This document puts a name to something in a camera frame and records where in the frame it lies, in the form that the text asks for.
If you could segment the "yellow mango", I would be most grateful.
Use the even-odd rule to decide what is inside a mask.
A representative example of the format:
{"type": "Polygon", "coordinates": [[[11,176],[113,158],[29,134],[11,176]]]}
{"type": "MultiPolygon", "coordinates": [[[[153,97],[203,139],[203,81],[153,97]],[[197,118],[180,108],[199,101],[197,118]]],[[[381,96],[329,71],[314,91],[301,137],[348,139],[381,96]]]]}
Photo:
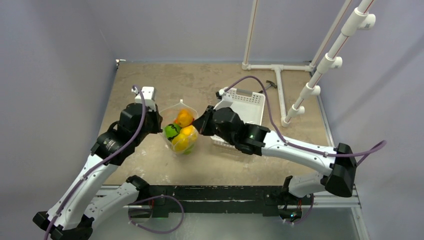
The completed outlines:
{"type": "Polygon", "coordinates": [[[180,130],[179,133],[187,136],[188,141],[190,143],[196,142],[196,140],[198,138],[198,132],[197,132],[196,128],[193,125],[188,125],[186,127],[183,127],[180,130]]]}

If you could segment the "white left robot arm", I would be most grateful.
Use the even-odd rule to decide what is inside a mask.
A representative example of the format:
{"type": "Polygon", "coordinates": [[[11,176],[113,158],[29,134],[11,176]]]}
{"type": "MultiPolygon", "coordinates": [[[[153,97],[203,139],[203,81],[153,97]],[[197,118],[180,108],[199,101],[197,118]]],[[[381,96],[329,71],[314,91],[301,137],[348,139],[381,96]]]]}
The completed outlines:
{"type": "Polygon", "coordinates": [[[44,239],[87,240],[101,210],[89,208],[105,180],[135,152],[148,134],[162,132],[158,106],[130,103],[106,132],[98,136],[87,161],[60,200],[32,221],[44,230],[44,239]]]}

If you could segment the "clear zip top bag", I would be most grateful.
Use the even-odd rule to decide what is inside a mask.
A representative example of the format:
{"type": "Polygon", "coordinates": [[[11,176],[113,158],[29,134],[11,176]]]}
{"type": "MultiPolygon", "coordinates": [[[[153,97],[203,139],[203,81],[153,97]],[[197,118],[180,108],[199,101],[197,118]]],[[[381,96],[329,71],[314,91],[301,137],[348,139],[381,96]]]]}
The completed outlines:
{"type": "Polygon", "coordinates": [[[190,154],[198,139],[198,131],[193,126],[198,112],[180,99],[159,114],[162,116],[161,135],[167,147],[176,155],[190,154]]]}

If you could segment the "white plastic basket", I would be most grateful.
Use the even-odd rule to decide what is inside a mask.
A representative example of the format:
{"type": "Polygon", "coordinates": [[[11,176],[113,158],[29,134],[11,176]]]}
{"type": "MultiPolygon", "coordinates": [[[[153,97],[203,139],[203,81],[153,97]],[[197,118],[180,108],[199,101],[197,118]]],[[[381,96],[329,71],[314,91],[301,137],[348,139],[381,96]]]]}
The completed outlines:
{"type": "Polygon", "coordinates": [[[262,93],[231,88],[215,106],[215,110],[230,107],[245,124],[261,125],[266,97],[262,93]]]}

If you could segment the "yellow bell pepper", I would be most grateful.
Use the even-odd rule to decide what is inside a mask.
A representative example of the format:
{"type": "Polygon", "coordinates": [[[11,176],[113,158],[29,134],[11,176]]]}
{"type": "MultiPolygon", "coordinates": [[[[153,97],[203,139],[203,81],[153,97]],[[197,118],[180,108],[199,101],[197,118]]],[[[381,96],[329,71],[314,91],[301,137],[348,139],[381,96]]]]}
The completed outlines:
{"type": "Polygon", "coordinates": [[[178,134],[171,141],[175,152],[184,152],[189,147],[189,137],[185,134],[178,134]]]}

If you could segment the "green ridged squash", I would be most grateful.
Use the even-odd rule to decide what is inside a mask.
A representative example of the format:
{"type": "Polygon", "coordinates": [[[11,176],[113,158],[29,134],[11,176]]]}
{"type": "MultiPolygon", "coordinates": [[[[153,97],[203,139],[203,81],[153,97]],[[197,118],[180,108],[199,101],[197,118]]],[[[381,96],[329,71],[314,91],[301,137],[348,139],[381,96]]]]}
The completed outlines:
{"type": "Polygon", "coordinates": [[[168,141],[172,141],[176,136],[179,135],[181,127],[177,123],[170,123],[164,127],[164,136],[168,141]]]}

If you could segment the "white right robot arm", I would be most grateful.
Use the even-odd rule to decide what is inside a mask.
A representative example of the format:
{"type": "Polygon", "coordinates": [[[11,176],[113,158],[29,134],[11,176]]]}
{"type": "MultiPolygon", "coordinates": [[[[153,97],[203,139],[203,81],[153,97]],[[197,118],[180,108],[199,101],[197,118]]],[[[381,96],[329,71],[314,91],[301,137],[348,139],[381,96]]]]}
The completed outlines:
{"type": "Polygon", "coordinates": [[[344,198],[353,195],[357,162],[344,143],[332,148],[283,139],[275,130],[243,122],[230,107],[215,110],[210,105],[192,124],[200,135],[216,135],[243,154],[281,158],[315,170],[286,178],[280,196],[288,204],[323,191],[344,198]]]}

